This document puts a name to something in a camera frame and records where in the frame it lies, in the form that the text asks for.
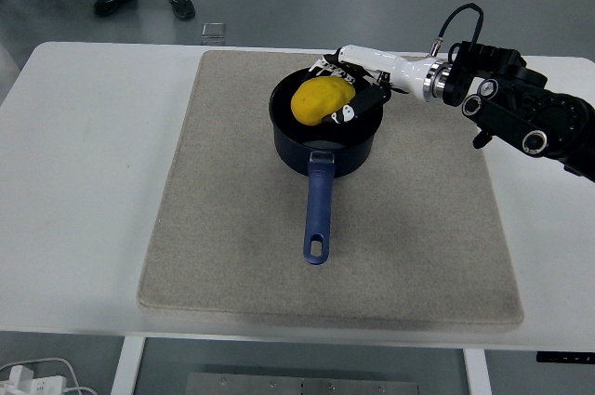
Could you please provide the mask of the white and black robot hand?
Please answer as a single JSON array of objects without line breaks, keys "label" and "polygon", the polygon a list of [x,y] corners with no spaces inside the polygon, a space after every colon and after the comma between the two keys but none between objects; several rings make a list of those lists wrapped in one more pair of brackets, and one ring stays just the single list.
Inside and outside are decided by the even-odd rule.
[{"label": "white and black robot hand", "polygon": [[381,108],[392,92],[430,102],[442,97],[444,60],[399,57],[372,48],[348,45],[318,59],[290,100],[304,125],[344,125]]}]

